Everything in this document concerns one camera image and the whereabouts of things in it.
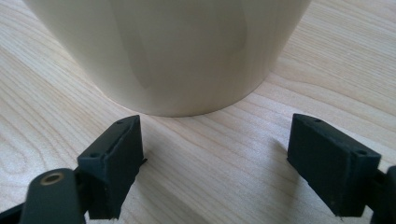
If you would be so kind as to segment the beige plastic container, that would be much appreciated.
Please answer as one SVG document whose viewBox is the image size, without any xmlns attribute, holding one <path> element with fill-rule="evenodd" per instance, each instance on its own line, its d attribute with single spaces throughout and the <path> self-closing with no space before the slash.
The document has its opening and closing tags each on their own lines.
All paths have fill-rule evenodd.
<svg viewBox="0 0 396 224">
<path fill-rule="evenodd" d="M 108 98 L 185 117 L 254 91 L 312 0 L 23 0 Z"/>
</svg>

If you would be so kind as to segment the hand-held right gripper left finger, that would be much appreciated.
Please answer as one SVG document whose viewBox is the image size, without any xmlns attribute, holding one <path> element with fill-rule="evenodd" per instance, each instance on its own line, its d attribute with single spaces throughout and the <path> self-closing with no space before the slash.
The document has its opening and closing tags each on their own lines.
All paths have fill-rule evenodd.
<svg viewBox="0 0 396 224">
<path fill-rule="evenodd" d="M 121 206 L 145 161 L 139 116 L 117 120 L 78 156 L 81 181 L 92 196 L 90 219 L 120 217 Z"/>
</svg>

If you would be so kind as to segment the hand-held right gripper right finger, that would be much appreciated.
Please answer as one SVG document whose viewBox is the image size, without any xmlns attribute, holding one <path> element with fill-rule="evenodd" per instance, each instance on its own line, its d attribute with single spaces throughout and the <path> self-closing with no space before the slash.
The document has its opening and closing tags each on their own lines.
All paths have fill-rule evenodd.
<svg viewBox="0 0 396 224">
<path fill-rule="evenodd" d="M 359 217 L 381 155 L 327 122 L 292 116 L 288 162 L 338 217 Z"/>
</svg>

